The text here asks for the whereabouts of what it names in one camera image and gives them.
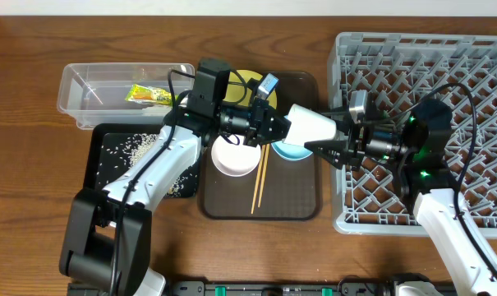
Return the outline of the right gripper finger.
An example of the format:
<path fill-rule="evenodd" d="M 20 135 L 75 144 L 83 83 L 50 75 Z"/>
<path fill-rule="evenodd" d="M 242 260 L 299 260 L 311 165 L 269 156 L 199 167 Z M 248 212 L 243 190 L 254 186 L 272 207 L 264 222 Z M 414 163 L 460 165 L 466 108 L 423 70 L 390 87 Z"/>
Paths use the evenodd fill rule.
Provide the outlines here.
<path fill-rule="evenodd" d="M 349 163 L 347 142 L 345 141 L 308 141 L 304 143 L 304 147 L 337 169 L 341 169 Z"/>
<path fill-rule="evenodd" d="M 328 111 L 323 112 L 323 116 L 330 118 L 336 122 L 338 126 L 344 126 L 348 124 L 348 112 L 347 111 Z"/>

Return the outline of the white green cup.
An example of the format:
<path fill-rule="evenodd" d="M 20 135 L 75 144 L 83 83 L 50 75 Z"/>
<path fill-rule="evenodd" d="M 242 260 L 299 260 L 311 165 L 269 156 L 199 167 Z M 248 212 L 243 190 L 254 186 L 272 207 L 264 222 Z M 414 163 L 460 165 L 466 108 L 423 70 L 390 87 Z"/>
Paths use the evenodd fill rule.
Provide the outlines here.
<path fill-rule="evenodd" d="M 287 115 L 291 123 L 284 144 L 304 146 L 310 141 L 334 140 L 338 134 L 336 122 L 330 118 L 294 104 Z"/>

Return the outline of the light blue bowl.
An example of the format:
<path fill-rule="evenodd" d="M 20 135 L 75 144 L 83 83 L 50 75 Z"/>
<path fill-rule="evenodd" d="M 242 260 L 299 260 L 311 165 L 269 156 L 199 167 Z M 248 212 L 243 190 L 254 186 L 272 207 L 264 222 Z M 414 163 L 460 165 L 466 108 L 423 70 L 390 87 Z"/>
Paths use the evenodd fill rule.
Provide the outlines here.
<path fill-rule="evenodd" d="M 271 144 L 274 151 L 287 161 L 304 160 L 312 155 L 312 152 L 302 146 L 289 145 L 282 141 Z"/>

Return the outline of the green snack wrapper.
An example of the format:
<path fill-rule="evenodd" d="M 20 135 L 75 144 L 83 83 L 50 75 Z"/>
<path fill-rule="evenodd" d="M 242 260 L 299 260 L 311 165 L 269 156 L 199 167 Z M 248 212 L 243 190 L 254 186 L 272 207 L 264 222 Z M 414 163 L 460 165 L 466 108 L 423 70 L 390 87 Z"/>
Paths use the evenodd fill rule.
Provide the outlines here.
<path fill-rule="evenodd" d="M 157 104 L 169 106 L 173 103 L 172 94 L 163 88 L 134 84 L 125 101 L 137 104 Z"/>

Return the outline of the pile of rice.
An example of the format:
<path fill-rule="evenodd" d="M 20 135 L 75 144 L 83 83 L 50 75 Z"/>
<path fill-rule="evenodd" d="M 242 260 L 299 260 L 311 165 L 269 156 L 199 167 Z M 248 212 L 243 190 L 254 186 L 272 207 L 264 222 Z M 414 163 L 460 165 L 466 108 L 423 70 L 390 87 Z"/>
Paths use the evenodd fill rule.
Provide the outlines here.
<path fill-rule="evenodd" d="M 94 189 L 101 191 L 110 182 L 121 177 L 153 146 L 157 134 L 108 133 L 100 145 L 99 164 L 94 173 Z M 188 198 L 196 194 L 200 164 L 185 170 L 170 187 L 166 198 Z"/>

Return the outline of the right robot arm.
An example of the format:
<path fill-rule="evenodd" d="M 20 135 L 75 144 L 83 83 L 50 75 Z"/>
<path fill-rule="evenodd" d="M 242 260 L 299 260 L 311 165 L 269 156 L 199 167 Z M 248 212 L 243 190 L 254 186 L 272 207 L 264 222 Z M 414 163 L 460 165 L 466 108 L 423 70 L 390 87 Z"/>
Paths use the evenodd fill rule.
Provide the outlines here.
<path fill-rule="evenodd" d="M 435 245 L 457 294 L 497 295 L 497 255 L 468 212 L 462 178 L 453 176 L 444 159 L 451 120 L 447 104 L 426 99 L 414 106 L 399 132 L 346 119 L 347 139 L 308 141 L 305 147 L 337 169 L 357 170 L 364 158 L 377 159 Z"/>

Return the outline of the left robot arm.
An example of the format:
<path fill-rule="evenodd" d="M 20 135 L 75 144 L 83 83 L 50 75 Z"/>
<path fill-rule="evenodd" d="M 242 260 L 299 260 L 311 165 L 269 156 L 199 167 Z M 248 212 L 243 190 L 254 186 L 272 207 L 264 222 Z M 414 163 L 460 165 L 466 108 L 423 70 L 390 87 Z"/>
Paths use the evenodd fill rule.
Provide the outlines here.
<path fill-rule="evenodd" d="M 240 81 L 246 107 L 225 101 L 234 72 L 224 60 L 201 59 L 192 89 L 170 94 L 172 108 L 144 156 L 102 190 L 76 194 L 58 263 L 62 275 L 108 295 L 163 293 L 167 281 L 150 268 L 150 247 L 153 213 L 168 189 L 217 137 L 236 135 L 255 147 L 284 139 L 291 126 L 269 104 L 278 85 L 270 73 Z"/>

